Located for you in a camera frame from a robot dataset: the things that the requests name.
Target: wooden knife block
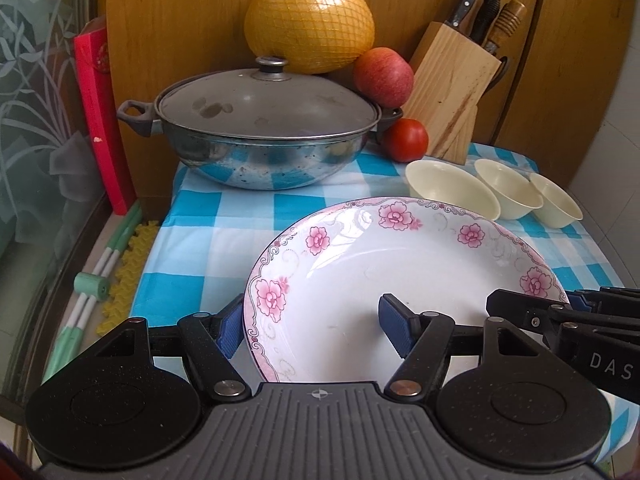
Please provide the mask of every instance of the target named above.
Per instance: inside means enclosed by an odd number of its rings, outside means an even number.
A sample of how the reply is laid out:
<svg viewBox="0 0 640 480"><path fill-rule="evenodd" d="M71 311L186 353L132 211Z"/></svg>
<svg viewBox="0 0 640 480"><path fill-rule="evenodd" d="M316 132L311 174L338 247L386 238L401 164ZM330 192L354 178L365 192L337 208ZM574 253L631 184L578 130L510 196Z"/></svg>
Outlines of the wooden knife block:
<svg viewBox="0 0 640 480"><path fill-rule="evenodd" d="M464 164L478 101L500 61L448 25L431 22L410 65L414 90L404 116L426 128L427 155Z"/></svg>

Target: cream bowl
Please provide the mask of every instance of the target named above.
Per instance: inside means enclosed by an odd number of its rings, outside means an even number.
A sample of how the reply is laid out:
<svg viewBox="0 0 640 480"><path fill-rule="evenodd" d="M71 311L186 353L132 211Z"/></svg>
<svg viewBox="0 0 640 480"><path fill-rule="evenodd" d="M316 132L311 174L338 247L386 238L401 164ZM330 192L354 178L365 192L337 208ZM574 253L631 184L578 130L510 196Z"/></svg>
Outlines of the cream bowl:
<svg viewBox="0 0 640 480"><path fill-rule="evenodd" d="M491 190L452 164L416 160L407 165L405 177L414 198L455 205L489 220L497 220L500 216L500 203Z"/></svg>
<svg viewBox="0 0 640 480"><path fill-rule="evenodd" d="M537 173L531 173L529 179L544 199L542 208L533 212L544 225L561 229L582 220L580 206L558 184Z"/></svg>
<svg viewBox="0 0 640 480"><path fill-rule="evenodd" d="M479 158L474 167L478 178L494 192L500 203L500 218L516 220L543 206L542 195L517 171L487 158Z"/></svg>

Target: plate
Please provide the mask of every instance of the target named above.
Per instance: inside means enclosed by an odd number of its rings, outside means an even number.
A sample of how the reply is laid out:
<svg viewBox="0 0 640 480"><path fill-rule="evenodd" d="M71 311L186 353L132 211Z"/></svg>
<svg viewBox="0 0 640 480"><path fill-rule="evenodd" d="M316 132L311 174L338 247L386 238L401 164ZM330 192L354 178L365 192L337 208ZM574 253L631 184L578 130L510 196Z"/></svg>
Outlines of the plate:
<svg viewBox="0 0 640 480"><path fill-rule="evenodd" d="M430 200L370 198L313 213L265 249L244 326L267 381L384 386L401 359L378 324L382 294L480 326L497 288L566 302L542 257L497 223ZM449 376L477 361L453 359Z"/></svg>

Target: blue and white tablecloth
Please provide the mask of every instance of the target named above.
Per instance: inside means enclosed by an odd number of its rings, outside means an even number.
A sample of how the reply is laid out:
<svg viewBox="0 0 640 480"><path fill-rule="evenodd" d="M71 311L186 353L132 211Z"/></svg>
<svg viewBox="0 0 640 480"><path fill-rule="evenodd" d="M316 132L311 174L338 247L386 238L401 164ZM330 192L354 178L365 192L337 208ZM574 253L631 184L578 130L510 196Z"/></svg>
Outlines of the blue and white tablecloth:
<svg viewBox="0 0 640 480"><path fill-rule="evenodd" d="M535 163L522 155L481 144L471 145L465 169L474 173L473 162L478 158L499 160L522 173L537 171ZM171 211L149 254L131 315L146 317L150 326L161 326L175 324L192 312L219 311L244 292L258 256L289 225L347 200L407 196L403 175L404 164L381 157L371 143L337 174L318 184L284 191L223 186L181 165ZM529 214L499 223L543 256L565 290L622 286L579 222L550 229ZM638 406L616 400L601 457L629 440L638 411Z"/></svg>

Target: pot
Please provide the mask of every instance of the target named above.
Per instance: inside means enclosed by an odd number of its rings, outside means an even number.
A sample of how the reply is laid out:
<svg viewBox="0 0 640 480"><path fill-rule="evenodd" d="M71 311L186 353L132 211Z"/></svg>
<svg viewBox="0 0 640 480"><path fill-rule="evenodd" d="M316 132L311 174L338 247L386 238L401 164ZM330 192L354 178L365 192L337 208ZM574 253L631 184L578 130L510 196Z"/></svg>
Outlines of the pot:
<svg viewBox="0 0 640 480"><path fill-rule="evenodd" d="M185 79L153 103L124 101L117 116L143 137L164 133L188 167L245 189L308 186L360 153L380 120L377 104L329 79L284 72L284 59L257 62L258 70Z"/></svg>

